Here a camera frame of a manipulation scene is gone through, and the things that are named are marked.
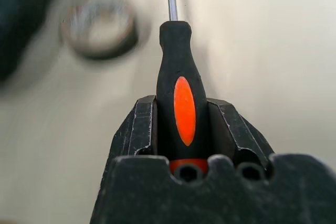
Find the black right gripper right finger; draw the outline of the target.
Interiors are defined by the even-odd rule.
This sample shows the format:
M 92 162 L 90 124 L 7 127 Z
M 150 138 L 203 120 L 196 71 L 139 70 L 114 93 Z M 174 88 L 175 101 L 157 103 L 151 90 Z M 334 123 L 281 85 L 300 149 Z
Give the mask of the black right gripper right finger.
M 210 98 L 207 102 L 215 153 L 227 156 L 236 167 L 241 163 L 254 163 L 267 170 L 274 150 L 265 137 L 233 104 Z

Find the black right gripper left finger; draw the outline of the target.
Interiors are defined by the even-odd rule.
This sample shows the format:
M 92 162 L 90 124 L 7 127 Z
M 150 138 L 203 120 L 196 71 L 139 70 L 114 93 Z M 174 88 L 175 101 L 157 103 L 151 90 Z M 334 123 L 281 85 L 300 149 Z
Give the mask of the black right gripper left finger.
M 112 169 L 115 158 L 120 156 L 158 156 L 157 105 L 154 95 L 136 101 L 113 136 L 106 173 Z

